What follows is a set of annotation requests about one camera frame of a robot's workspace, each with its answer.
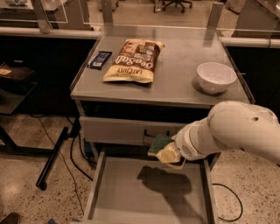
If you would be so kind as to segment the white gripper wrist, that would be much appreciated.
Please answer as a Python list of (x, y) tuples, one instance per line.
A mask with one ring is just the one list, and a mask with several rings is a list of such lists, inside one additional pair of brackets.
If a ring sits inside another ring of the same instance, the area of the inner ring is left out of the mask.
[(199, 160), (214, 153), (214, 138), (207, 121), (187, 124), (172, 139), (175, 143), (168, 143), (156, 154), (162, 164), (172, 169), (182, 169), (186, 159)]

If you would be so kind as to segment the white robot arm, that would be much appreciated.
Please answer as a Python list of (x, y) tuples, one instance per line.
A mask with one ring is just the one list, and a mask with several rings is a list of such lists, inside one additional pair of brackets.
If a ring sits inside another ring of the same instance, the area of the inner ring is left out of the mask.
[(280, 122), (268, 108), (238, 101), (223, 101), (206, 118), (187, 124), (175, 136), (158, 136), (156, 150), (161, 163), (196, 161), (215, 153), (242, 150), (274, 164), (280, 163)]

